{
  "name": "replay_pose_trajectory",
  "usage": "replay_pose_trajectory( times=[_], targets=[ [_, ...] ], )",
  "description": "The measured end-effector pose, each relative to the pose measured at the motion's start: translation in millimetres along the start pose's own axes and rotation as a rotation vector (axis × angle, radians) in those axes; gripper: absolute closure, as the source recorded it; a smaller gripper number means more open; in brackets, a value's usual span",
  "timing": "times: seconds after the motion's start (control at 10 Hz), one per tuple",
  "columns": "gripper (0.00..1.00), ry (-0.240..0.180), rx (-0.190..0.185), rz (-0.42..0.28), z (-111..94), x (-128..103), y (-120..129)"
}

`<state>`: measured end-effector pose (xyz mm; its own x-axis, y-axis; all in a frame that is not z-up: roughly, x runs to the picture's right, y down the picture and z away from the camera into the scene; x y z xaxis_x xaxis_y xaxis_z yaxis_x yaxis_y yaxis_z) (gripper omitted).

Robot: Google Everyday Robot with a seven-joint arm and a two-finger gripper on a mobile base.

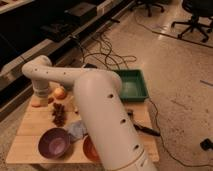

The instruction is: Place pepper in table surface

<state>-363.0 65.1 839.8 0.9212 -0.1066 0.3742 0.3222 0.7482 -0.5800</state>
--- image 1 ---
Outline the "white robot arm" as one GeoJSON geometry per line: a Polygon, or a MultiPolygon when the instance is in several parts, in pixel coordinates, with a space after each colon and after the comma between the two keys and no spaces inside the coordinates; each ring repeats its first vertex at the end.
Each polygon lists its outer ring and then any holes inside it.
{"type": "Polygon", "coordinates": [[[117,73],[54,67],[45,55],[25,63],[22,73],[38,97],[48,95],[50,82],[73,89],[78,112],[106,171],[157,171],[119,98],[122,81],[117,73]]]}

